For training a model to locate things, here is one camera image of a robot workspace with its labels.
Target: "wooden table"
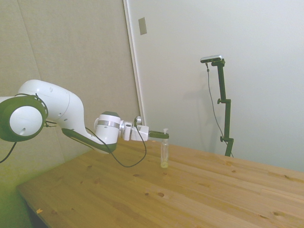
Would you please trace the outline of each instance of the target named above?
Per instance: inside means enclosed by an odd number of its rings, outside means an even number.
[[[132,168],[90,151],[18,189],[54,228],[304,228],[304,173],[174,145],[163,169],[146,144]],[[131,165],[144,147],[114,153]]]

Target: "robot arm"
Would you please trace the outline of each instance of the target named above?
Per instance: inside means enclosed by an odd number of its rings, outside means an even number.
[[[102,113],[95,121],[95,133],[89,134],[80,98],[40,80],[24,83],[15,97],[0,97],[1,139],[9,142],[31,139],[42,130],[46,120],[56,122],[63,134],[101,153],[109,153],[109,149],[113,152],[118,137],[136,141],[146,141],[148,136],[169,138],[168,134],[149,132],[149,127],[140,125],[139,118],[134,123],[127,122],[113,112]]]

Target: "black cable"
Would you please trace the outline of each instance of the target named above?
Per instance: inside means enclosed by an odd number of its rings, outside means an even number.
[[[2,160],[0,161],[0,163],[4,162],[5,160],[7,160],[7,158],[10,156],[10,154],[13,152],[14,147],[16,146],[17,142],[14,143],[14,145],[12,146],[9,154]]]
[[[214,115],[215,121],[217,122],[218,128],[219,128],[219,130],[220,130],[220,132],[221,132],[221,134],[222,134],[222,137],[224,138],[224,134],[223,134],[223,132],[222,132],[222,129],[220,128],[219,123],[218,123],[218,120],[217,120],[217,117],[215,116],[214,104],[213,104],[213,99],[212,99],[211,90],[210,90],[210,83],[209,83],[209,71],[210,71],[210,70],[209,70],[209,68],[208,68],[208,63],[206,63],[206,66],[207,66],[207,73],[208,73],[208,89],[209,89],[209,94],[210,94],[211,103],[212,103],[213,115]]]
[[[107,147],[109,153],[114,157],[114,159],[115,159],[120,165],[122,165],[122,166],[124,166],[124,167],[126,167],[126,168],[130,168],[130,167],[133,167],[133,166],[137,165],[137,164],[140,163],[140,162],[146,157],[146,155],[147,155],[147,147],[146,147],[146,144],[144,143],[144,140],[143,140],[141,134],[139,133],[139,130],[138,130],[138,128],[137,128],[136,125],[135,125],[135,128],[136,128],[136,130],[137,130],[137,132],[138,132],[140,138],[142,139],[142,142],[143,142],[143,145],[144,145],[144,148],[145,148],[145,153],[144,153],[143,158],[140,159],[137,163],[135,163],[135,164],[133,164],[133,165],[130,165],[130,166],[126,166],[126,165],[122,164],[122,163],[115,157],[115,155],[113,154],[113,152],[110,150],[110,148],[108,147],[108,145],[107,145],[104,141],[102,141],[94,132],[92,132],[89,128],[86,127],[87,130],[89,130],[89,131],[90,131],[90,132],[91,132],[99,141],[101,141],[101,142]]]

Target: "silver ring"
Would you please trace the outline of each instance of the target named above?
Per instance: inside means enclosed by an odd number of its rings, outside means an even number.
[[[110,127],[115,127],[119,129],[119,123],[115,123],[113,121],[108,121],[108,120],[98,120],[98,125],[105,125],[105,126],[110,126]]]

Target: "glass vial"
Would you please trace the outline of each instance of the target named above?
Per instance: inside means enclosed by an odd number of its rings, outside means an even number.
[[[163,139],[161,144],[161,167],[167,168],[169,166],[169,143],[168,139]]]

